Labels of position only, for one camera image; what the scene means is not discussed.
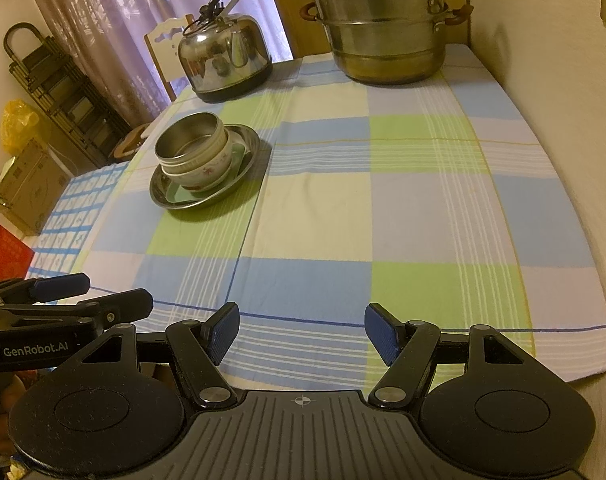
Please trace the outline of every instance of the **white chair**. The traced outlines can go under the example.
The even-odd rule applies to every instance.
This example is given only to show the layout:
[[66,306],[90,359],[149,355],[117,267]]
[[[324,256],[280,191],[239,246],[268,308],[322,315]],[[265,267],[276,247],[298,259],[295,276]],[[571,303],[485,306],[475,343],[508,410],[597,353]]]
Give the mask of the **white chair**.
[[176,93],[171,81],[185,77],[178,56],[179,41],[185,27],[193,21],[192,14],[187,14],[184,18],[169,18],[145,34],[145,43],[152,61],[172,101],[176,100]]

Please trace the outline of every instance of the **purple curtain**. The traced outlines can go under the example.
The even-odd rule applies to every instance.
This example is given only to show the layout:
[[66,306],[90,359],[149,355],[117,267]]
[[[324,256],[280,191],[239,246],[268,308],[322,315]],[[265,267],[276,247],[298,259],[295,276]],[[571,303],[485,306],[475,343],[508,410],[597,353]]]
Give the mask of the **purple curtain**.
[[[194,14],[209,0],[36,0],[55,38],[132,127],[168,104],[144,35],[174,16]],[[234,12],[260,24],[274,61],[291,59],[274,0],[241,0]]]

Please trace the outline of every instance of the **metal screw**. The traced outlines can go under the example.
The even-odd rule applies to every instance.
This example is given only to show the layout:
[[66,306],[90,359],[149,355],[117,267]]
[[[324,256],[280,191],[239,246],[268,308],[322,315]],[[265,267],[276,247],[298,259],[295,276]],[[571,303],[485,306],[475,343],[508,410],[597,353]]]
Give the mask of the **metal screw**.
[[203,399],[205,402],[225,402],[232,394],[226,388],[221,388],[220,386],[211,386],[210,388],[205,388],[198,393],[198,396]]
[[393,386],[379,388],[374,395],[381,402],[401,402],[405,398],[405,392]]

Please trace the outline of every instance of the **red basket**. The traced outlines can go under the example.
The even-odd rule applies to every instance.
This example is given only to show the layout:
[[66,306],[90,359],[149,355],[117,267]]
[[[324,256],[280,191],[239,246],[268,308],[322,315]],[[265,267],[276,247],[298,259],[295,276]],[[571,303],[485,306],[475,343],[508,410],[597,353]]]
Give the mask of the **red basket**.
[[0,225],[0,281],[24,278],[33,256],[34,251]]

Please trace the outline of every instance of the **human hand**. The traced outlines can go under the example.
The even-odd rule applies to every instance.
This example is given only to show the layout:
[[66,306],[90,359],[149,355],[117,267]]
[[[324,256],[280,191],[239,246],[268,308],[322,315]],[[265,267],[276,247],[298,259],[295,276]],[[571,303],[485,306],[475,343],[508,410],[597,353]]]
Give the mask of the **human hand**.
[[11,456],[16,451],[7,435],[7,414],[24,393],[25,386],[16,375],[1,393],[1,406],[4,413],[0,415],[0,455]]

